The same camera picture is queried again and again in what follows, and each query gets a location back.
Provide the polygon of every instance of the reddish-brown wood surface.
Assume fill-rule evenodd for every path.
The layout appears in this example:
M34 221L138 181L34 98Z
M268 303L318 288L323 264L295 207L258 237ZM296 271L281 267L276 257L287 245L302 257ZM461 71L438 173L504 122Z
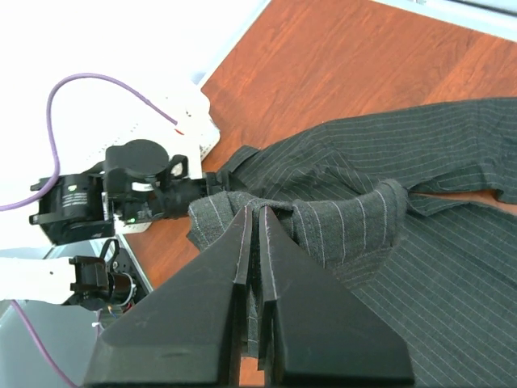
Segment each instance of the reddish-brown wood surface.
M517 96L517 44L367 0L273 0L203 92L221 129L204 161L214 171L244 144L268 146L326 120ZM472 198L498 205L489 193ZM154 286L199 253L189 227L160 221L128 236ZM255 368L246 360L244 384L262 381Z

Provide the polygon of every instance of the dark gray pinstripe shirt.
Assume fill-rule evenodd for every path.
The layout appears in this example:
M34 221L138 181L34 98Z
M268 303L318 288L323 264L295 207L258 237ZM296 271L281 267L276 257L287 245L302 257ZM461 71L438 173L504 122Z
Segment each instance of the dark gray pinstripe shirt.
M414 193L490 188L516 204L517 99L335 120L243 147L224 168L250 193L191 205L199 249L240 207L269 205L407 341L419 385L515 384L517 217Z

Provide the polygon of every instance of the purple cable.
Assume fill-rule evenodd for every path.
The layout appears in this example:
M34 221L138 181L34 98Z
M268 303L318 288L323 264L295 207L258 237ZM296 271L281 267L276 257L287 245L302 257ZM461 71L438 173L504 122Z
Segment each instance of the purple cable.
M40 350L41 355L43 358L50 364L51 368L59 375L59 377L65 382L69 387L71 388L78 388L77 385L74 384L66 375L65 373L57 366L56 362L52 359L50 354L48 354L47 349L41 342L40 337L38 336L38 333L36 333L36 329L32 326L31 321L29 321L28 316L23 311L22 307L19 305L17 301L11 301L11 305L18 313L18 316L22 319L23 324L27 328L27 331L31 335L32 339L34 340L34 344L36 344L36 347Z
M158 108L156 105L151 103L146 97L144 97L142 94L140 94L138 91L134 90L132 87L126 85L125 83L119 81L118 79L109 77L107 75L102 74L96 74L96 73L80 73L80 74L74 74L70 75L69 77L63 78L60 80L57 85L50 91L47 99L47 110L46 110L46 116L47 116L47 132L48 132L48 141L50 142L50 149L52 150L52 156L54 159L54 172L48 182L39 190L36 194L33 196L29 196L28 198L25 198L24 200L21 200L19 202L15 202L14 204L8 204L8 205L0 205L0 212L5 212L7 210L14 210L18 208L22 208L23 206L29 205L32 202L36 202L37 200L41 199L45 194L47 194L52 187L56 184L57 180L59 179L59 173L60 173L60 162L59 162L59 156L57 155L57 148L56 148L56 140L54 139L54 132L52 127L52 102L54 100L54 97L56 96L57 91L61 89L62 86L67 84L68 82L74 81L76 79L82 79L82 78L97 78L101 79L103 81L108 81L111 83L114 83L115 85L118 85L125 89L126 91L131 92L133 95L135 95L139 100L141 100L143 103L151 107L156 113L158 113L160 116L164 117L166 120L170 121L173 125L177 125L178 121L167 115L162 109Z

